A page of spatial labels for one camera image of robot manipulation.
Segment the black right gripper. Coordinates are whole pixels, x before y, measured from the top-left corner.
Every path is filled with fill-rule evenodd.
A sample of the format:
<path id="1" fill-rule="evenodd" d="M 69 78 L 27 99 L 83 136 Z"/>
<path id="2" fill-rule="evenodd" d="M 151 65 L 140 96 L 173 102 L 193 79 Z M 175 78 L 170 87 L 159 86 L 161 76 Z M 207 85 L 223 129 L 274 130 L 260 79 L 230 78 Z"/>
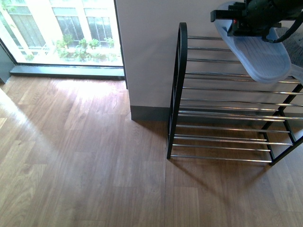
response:
<path id="1" fill-rule="evenodd" d="M 228 6 L 228 10 L 213 10 L 211 22 L 232 20 L 229 36 L 267 36 L 273 27 L 281 27 L 281 21 L 293 20 L 285 35 L 294 33 L 303 23 L 301 0 L 245 0 Z"/>

